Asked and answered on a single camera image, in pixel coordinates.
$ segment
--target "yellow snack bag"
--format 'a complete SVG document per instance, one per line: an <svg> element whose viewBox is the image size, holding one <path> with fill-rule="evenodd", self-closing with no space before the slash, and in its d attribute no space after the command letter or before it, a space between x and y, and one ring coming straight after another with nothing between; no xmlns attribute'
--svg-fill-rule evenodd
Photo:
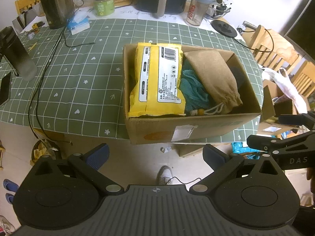
<svg viewBox="0 0 315 236"><path fill-rule="evenodd" d="M129 117L185 115L185 98L179 90L182 46L138 43L135 54L136 86L130 94Z"/></svg>

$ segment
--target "air fryer handle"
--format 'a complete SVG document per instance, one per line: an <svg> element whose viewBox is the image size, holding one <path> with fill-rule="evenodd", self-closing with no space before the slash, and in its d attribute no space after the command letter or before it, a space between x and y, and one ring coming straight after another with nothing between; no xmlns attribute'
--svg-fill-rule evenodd
<svg viewBox="0 0 315 236"><path fill-rule="evenodd" d="M157 16L162 17L165 13L166 0L158 0Z"/></svg>

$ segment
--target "green jar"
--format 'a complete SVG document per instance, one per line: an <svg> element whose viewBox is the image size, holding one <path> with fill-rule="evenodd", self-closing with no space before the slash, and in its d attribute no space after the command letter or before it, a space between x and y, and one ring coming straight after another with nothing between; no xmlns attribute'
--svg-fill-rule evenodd
<svg viewBox="0 0 315 236"><path fill-rule="evenodd" d="M114 0L94 0L94 9L99 17L114 13Z"/></svg>

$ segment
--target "sneaker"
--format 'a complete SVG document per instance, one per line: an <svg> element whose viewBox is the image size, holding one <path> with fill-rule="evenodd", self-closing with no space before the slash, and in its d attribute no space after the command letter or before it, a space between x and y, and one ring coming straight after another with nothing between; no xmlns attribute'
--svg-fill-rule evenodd
<svg viewBox="0 0 315 236"><path fill-rule="evenodd" d="M157 185L170 185L173 183L171 179L173 173L170 167L163 166L157 174Z"/></svg>
<svg viewBox="0 0 315 236"><path fill-rule="evenodd" d="M11 235L15 227L4 216L0 216L0 227L4 230L5 235Z"/></svg>

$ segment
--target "drawstring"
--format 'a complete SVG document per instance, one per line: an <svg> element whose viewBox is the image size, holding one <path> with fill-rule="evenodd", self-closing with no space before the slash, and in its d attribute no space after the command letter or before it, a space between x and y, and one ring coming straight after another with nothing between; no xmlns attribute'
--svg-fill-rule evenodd
<svg viewBox="0 0 315 236"><path fill-rule="evenodd" d="M196 116L196 115L215 115L215 114L219 114L222 109L223 109L224 104L220 103L208 110L204 110L204 109L197 109L197 110L192 110L190 111L190 116Z"/></svg>

